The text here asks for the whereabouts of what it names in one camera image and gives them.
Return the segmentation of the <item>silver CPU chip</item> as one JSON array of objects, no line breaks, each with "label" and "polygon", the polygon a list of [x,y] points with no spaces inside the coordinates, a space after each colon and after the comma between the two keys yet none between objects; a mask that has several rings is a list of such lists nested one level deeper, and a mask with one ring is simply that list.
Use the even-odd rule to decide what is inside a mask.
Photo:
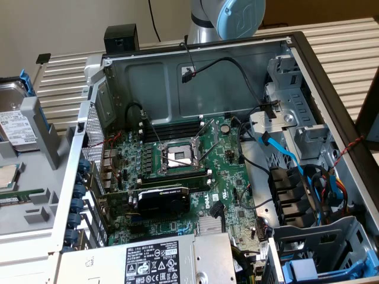
[{"label": "silver CPU chip", "polygon": [[0,166],[0,189],[11,189],[19,170],[19,164]]}]

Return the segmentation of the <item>brown cardboard box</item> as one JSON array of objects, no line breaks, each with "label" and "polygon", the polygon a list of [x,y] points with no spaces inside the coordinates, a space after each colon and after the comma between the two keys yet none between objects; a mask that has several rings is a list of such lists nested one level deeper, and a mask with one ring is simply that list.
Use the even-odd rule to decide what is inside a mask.
[{"label": "brown cardboard box", "polygon": [[379,0],[266,0],[260,28],[288,27],[379,15]]}]

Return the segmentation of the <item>silver metal drive cage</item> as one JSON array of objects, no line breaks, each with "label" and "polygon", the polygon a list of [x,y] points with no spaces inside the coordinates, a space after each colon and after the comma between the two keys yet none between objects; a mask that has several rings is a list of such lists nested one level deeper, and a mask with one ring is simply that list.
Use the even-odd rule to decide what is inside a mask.
[{"label": "silver metal drive cage", "polygon": [[268,107],[275,117],[270,118],[266,111],[250,116],[255,139],[261,141],[263,134],[268,133],[292,152],[301,165],[328,168],[326,158],[332,135],[309,106],[311,92],[296,60],[290,55],[278,56],[269,60],[267,72],[271,81],[265,84],[264,98],[277,101]]}]

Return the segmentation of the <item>black plastic air shroud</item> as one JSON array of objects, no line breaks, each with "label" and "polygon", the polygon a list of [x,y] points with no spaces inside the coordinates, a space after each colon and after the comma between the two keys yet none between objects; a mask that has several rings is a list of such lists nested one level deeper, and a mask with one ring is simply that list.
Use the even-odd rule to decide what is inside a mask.
[{"label": "black plastic air shroud", "polygon": [[309,228],[317,223],[313,197],[298,169],[272,167],[269,172],[268,183],[279,224]]}]

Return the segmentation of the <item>metal socket cover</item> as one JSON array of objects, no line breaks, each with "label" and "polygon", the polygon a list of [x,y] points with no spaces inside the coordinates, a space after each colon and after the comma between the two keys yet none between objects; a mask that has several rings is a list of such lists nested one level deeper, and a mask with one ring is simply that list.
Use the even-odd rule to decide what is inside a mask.
[{"label": "metal socket cover", "polygon": [[206,133],[213,134],[213,142],[214,145],[217,145],[219,143],[219,132],[217,130],[217,124],[215,122],[215,119],[212,118],[211,120],[207,121],[200,129],[198,133],[194,136],[193,140],[198,140],[202,135]]}]

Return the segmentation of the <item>black graphics card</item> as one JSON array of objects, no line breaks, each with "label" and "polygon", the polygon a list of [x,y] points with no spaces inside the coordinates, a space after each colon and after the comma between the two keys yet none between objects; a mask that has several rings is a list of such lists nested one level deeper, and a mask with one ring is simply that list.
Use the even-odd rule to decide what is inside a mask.
[{"label": "black graphics card", "polygon": [[190,190],[183,186],[108,193],[103,198],[113,217],[134,213],[145,218],[178,216],[191,207]]}]

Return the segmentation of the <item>green motherboard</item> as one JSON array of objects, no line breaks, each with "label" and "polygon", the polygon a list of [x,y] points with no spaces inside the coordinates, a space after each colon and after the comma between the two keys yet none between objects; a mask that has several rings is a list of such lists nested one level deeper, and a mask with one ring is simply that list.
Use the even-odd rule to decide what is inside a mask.
[{"label": "green motherboard", "polygon": [[[237,130],[230,128],[223,135],[220,127],[230,120],[216,118],[220,143],[204,159],[204,169],[174,175],[157,174],[158,157],[156,154],[158,139],[151,135],[141,140],[138,133],[123,132],[116,137],[104,153],[104,189],[108,193],[142,191],[150,188],[138,188],[142,179],[151,178],[187,178],[205,176],[209,178],[209,190],[189,189],[190,211],[178,216],[145,218],[134,214],[113,217],[107,202],[102,197],[101,208],[110,215],[108,244],[111,246],[154,238],[198,234],[199,217],[211,216],[210,209],[220,200],[224,204],[226,232],[234,246],[243,251],[253,261],[264,261],[268,251],[267,231],[256,214],[264,207],[264,202],[253,200],[252,186],[248,180],[247,163],[240,159],[237,150]],[[156,132],[164,143],[172,138],[173,126],[159,126]]]}]

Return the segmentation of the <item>black box bracket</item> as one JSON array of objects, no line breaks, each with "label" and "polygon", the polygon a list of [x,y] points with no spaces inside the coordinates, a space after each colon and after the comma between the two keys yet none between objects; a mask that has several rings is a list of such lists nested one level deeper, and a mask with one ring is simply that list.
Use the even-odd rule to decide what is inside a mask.
[{"label": "black box bracket", "polygon": [[108,26],[104,34],[104,46],[107,54],[139,50],[136,24]]}]

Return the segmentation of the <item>coloured power wire blue plug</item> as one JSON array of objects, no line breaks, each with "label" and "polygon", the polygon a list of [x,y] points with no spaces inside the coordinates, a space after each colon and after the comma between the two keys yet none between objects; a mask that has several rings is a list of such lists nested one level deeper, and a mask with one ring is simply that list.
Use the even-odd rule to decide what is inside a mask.
[{"label": "coloured power wire blue plug", "polygon": [[348,194],[341,180],[323,166],[307,164],[303,167],[303,176],[309,184],[320,224],[330,222],[332,218],[347,215]]}]

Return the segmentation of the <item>silver finned heatsink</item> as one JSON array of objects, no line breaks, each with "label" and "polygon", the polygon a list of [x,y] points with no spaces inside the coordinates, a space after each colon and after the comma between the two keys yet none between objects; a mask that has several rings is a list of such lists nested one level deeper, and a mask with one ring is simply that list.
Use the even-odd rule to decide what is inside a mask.
[{"label": "silver finned heatsink", "polygon": [[210,235],[222,233],[221,218],[213,218],[212,216],[199,217],[198,220],[198,234]]}]

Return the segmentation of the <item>grey parts rack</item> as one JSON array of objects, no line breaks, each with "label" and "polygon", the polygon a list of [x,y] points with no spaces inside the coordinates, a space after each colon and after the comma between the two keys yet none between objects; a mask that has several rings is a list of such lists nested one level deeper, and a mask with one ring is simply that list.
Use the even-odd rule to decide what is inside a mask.
[{"label": "grey parts rack", "polygon": [[29,195],[30,202],[0,206],[0,244],[50,235],[75,133],[74,127],[68,127],[63,135],[58,135],[53,124],[44,126],[33,98],[23,101],[21,112],[32,124],[39,150],[19,153],[11,143],[0,142],[0,166],[20,165],[14,186],[0,189],[0,193],[33,193]]}]

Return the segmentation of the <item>open grey PC case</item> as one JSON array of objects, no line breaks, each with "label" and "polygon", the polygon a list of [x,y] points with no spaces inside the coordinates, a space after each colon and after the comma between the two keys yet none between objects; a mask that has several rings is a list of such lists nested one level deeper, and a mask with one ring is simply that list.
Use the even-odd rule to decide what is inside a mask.
[{"label": "open grey PC case", "polygon": [[[286,226],[279,224],[272,201],[269,170],[297,168],[303,176],[306,164],[301,165],[268,133],[256,140],[250,124],[250,116],[259,111],[275,117],[268,107],[277,101],[264,98],[265,84],[271,81],[268,62],[286,55],[296,60],[311,92],[309,106],[332,135],[325,169],[346,187],[349,211],[344,217],[361,223],[379,257],[379,167],[367,147],[369,141],[357,132],[305,36],[292,33],[101,56],[100,67],[89,77],[88,99],[79,111],[53,231],[53,270],[46,284],[56,284],[64,253],[111,246],[110,215],[100,206],[106,193],[104,153],[123,132],[134,131],[141,140],[156,137],[146,116],[155,129],[174,127],[168,141],[194,138],[212,118],[230,120],[230,128],[237,130],[238,156],[247,163],[253,200],[265,204],[256,214],[268,227],[267,241],[274,229]],[[326,224],[317,217],[311,227],[344,217]],[[253,261],[228,237],[236,284],[262,284],[266,258]]]}]

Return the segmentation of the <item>hard disk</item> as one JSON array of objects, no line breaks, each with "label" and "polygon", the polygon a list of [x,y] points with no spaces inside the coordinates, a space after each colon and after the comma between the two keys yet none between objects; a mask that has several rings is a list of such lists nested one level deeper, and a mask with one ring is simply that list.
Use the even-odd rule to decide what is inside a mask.
[{"label": "hard disk", "polygon": [[48,127],[30,75],[22,70],[19,76],[0,78],[0,142],[11,143],[19,153],[39,150],[32,124],[21,112],[28,98],[35,100],[43,125]]}]

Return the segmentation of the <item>blue plastic disk carrier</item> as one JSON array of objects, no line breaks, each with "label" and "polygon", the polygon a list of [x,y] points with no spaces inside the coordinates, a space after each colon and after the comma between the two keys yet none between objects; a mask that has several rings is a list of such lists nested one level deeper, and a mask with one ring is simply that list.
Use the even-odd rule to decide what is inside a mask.
[{"label": "blue plastic disk carrier", "polygon": [[367,251],[365,260],[348,262],[349,267],[331,272],[317,273],[310,259],[291,260],[282,267],[285,284],[330,284],[379,275],[379,259],[373,250]]}]

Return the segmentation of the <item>silver power supply unit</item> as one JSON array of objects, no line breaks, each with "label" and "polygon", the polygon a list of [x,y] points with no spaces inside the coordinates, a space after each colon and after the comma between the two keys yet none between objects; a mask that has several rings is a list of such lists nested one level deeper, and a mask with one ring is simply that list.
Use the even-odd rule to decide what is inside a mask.
[{"label": "silver power supply unit", "polygon": [[226,233],[64,253],[56,284],[236,284]]}]

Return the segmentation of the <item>CPU socket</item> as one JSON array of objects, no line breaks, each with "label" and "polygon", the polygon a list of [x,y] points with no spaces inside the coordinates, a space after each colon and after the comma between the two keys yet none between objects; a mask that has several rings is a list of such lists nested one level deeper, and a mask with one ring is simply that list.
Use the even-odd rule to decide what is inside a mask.
[{"label": "CPU socket", "polygon": [[157,145],[157,174],[174,175],[204,169],[199,138],[166,141]]}]

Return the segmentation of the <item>dark brown box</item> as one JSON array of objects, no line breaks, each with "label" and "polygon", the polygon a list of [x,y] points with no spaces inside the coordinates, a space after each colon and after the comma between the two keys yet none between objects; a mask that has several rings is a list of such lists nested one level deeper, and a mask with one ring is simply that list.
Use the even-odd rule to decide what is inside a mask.
[{"label": "dark brown box", "polygon": [[379,144],[379,67],[364,99],[355,126],[367,141]]}]

